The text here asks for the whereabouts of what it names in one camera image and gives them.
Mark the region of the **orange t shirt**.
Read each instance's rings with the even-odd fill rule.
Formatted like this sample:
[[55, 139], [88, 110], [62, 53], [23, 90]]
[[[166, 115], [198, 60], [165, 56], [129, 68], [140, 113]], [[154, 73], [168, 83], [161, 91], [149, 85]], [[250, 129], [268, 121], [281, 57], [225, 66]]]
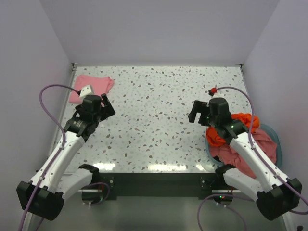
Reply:
[[[252, 115], [250, 113], [232, 114], [232, 119], [240, 120], [243, 124], [246, 125], [247, 128], [250, 128], [250, 125], [252, 124], [252, 130], [251, 130], [252, 133], [254, 133], [255, 130], [260, 126], [259, 118], [255, 115], [254, 118], [252, 119]], [[218, 135], [218, 133], [213, 127], [207, 128], [206, 138], [208, 143], [214, 147], [220, 147], [226, 143], [225, 140]]]

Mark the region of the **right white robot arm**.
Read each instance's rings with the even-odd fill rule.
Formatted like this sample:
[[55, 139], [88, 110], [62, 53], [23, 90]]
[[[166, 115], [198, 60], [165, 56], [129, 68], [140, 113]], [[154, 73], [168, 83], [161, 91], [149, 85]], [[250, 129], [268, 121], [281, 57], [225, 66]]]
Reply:
[[224, 98], [212, 98], [208, 102], [194, 101], [188, 115], [189, 122], [193, 123], [197, 114], [200, 114], [198, 123], [214, 128], [256, 176], [251, 178], [232, 165], [224, 165], [216, 173], [227, 185], [253, 200], [268, 220], [274, 220], [298, 206], [302, 190], [300, 181], [290, 179], [272, 163], [248, 133], [247, 126], [232, 118]]

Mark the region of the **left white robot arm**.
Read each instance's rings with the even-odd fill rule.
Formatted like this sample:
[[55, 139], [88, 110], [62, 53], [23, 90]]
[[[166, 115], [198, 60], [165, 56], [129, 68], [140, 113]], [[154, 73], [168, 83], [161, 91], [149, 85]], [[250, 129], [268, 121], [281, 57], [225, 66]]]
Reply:
[[21, 181], [17, 195], [22, 209], [47, 220], [54, 220], [64, 202], [83, 187], [102, 183], [99, 169], [82, 164], [63, 187], [60, 180], [75, 154], [89, 139], [99, 123], [115, 115], [106, 94], [87, 95], [76, 106], [71, 119], [64, 127], [62, 141], [29, 182]]

